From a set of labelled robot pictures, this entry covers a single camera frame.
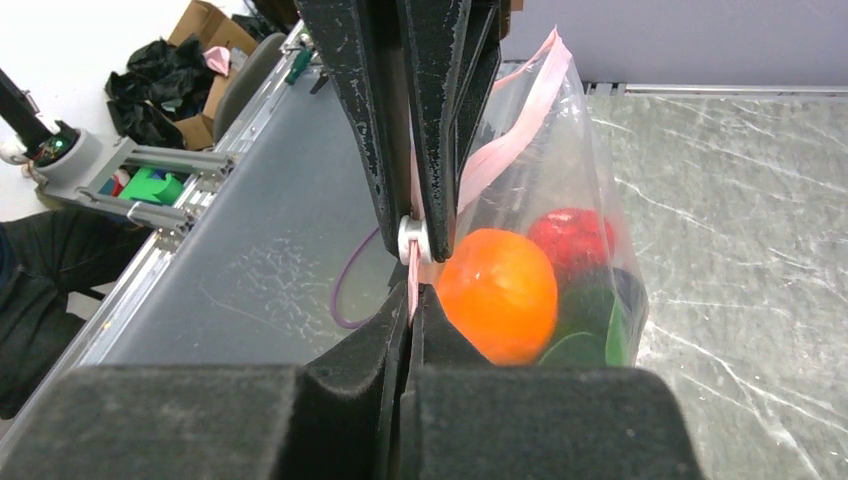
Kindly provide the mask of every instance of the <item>green object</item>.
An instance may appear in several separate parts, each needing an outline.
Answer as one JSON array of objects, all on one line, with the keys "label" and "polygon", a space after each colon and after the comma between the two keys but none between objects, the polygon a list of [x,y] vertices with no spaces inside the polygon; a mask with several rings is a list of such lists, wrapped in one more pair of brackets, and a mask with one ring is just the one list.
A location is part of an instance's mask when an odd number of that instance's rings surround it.
[{"label": "green object", "polygon": [[542,355],[539,365],[554,367],[601,367],[604,365],[604,340],[586,332],[571,334]]},{"label": "green object", "polygon": [[141,167],[118,198],[171,206],[183,193],[183,184],[173,174],[166,173],[164,177],[158,178],[152,168]]},{"label": "green object", "polygon": [[[568,343],[559,345],[565,339],[587,334],[606,340],[603,356],[606,365],[626,365],[629,339],[625,331],[625,315],[621,299],[611,288],[586,287],[568,291],[559,301],[559,323],[551,350],[565,348]],[[585,343],[587,339],[580,337],[578,340]]]},{"label": "green object", "polygon": [[312,61],[312,53],[313,50],[309,48],[304,48],[298,52],[297,56],[294,57],[294,62],[292,62],[292,68],[289,70],[289,74],[286,75],[286,83],[294,85],[294,82],[300,78],[303,72],[306,71],[306,67],[308,67],[309,63]]}]

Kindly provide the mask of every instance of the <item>gray wall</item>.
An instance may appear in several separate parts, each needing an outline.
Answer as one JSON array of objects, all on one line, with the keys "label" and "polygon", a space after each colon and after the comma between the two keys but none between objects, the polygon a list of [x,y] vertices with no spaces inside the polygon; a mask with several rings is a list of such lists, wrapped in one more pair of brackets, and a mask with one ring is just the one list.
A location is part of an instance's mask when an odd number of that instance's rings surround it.
[{"label": "gray wall", "polygon": [[504,59],[554,25],[586,81],[848,86],[846,0],[525,0]]}]

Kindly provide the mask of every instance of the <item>gray marble tabletop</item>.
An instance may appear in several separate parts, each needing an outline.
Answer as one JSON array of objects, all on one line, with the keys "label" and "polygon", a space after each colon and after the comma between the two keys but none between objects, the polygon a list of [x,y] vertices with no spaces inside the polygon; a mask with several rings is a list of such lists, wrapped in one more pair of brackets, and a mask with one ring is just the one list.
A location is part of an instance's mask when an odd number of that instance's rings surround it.
[{"label": "gray marble tabletop", "polygon": [[848,478],[848,104],[590,105],[705,473]]}]

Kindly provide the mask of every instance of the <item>black pants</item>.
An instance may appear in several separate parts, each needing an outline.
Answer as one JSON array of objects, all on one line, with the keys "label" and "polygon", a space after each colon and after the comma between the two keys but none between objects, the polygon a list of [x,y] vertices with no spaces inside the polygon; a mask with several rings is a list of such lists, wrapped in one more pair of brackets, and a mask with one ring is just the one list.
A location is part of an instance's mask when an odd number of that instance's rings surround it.
[{"label": "black pants", "polygon": [[0,287],[0,418],[26,402],[83,320],[68,294],[118,278],[149,230],[80,210],[0,224],[16,266]]}]

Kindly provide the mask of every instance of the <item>transparent plastic bag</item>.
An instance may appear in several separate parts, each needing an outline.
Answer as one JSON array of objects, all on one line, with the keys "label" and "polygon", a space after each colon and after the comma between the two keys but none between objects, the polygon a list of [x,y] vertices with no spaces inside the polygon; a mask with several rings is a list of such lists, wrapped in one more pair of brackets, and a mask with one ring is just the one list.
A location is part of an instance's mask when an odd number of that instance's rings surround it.
[{"label": "transparent plastic bag", "polygon": [[463,171],[454,255],[419,272],[448,319],[495,364],[635,360],[647,295],[591,123],[571,55],[553,31],[493,88],[477,143],[492,140]]}]

